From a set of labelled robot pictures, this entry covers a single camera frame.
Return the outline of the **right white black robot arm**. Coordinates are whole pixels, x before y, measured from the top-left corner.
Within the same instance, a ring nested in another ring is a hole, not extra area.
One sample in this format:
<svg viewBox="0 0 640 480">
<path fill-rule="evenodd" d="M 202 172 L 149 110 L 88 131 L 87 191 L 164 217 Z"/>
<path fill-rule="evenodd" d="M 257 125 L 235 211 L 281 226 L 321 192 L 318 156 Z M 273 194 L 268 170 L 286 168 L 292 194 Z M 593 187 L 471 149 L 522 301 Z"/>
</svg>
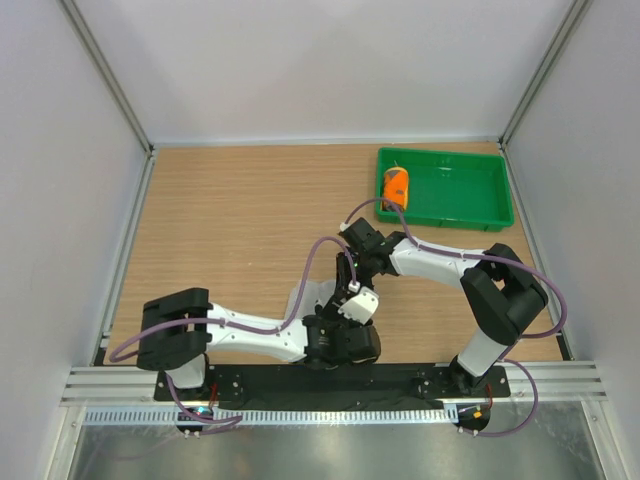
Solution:
<svg viewBox="0 0 640 480">
<path fill-rule="evenodd" d="M 342 223 L 361 273 L 420 277 L 462 291 L 476 331 L 449 364 L 453 389 L 472 396 L 487 382 L 497 360 L 523 336 L 549 298 L 514 251 L 500 243 L 488 250 L 445 247 L 394 231 L 385 236 L 363 218 Z"/>
</svg>

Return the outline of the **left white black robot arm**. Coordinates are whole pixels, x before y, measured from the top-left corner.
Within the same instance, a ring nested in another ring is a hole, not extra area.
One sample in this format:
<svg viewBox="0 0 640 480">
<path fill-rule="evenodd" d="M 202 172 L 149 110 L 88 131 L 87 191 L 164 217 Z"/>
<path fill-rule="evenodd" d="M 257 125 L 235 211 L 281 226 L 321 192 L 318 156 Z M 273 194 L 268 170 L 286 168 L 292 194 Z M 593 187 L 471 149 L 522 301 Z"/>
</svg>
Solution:
<svg viewBox="0 0 640 480">
<path fill-rule="evenodd" d="M 144 331 L 172 320 L 207 318 L 189 329 L 186 323 L 139 340 L 136 366 L 167 372 L 191 400 L 204 398 L 212 386 L 205 355 L 211 351 L 268 356 L 313 370 L 372 363 L 381 354 L 372 317 L 379 295 L 363 286 L 356 293 L 338 291 L 333 280 L 307 282 L 291 290 L 285 320 L 243 314 L 208 301 L 204 288 L 190 288 L 150 301 L 143 308 Z"/>
</svg>

